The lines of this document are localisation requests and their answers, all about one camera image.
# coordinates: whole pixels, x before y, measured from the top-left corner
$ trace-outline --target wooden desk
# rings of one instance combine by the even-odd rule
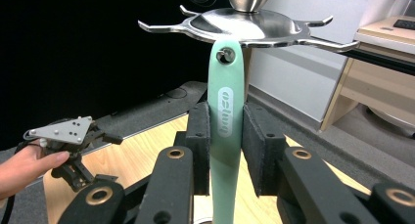
[[[393,27],[391,17],[361,27],[355,40],[359,48],[415,63],[415,30]],[[326,130],[358,103],[415,125],[415,76],[348,59],[321,124]]]
[[[117,182],[124,188],[149,175],[159,151],[173,145],[175,133],[185,131],[187,115],[137,134],[83,157],[83,163],[92,174],[101,173],[117,176]],[[291,146],[298,146],[287,138]],[[331,167],[344,183],[369,194],[369,190],[351,178]],[[65,208],[73,200],[74,193],[63,179],[46,173],[43,179],[49,223],[57,223]],[[235,223],[281,223],[275,197],[257,198],[245,159],[241,159],[238,192],[235,207]],[[195,196],[195,221],[212,216],[211,197]]]

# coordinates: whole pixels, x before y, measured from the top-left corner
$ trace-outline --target gray floor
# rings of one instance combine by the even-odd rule
[[[97,121],[104,130],[128,138],[186,113],[203,98],[206,89],[205,83],[188,82],[153,102]],[[276,116],[275,123],[280,125],[283,133],[316,151],[366,187],[395,181],[415,188],[415,140],[410,138],[411,132],[368,114],[364,106],[358,106],[332,127],[320,132],[318,122],[253,87],[248,101],[264,106]],[[106,145],[96,142],[85,153]],[[0,159],[4,161],[10,157],[12,150],[2,153]],[[16,195],[10,223],[47,223],[41,178]]]

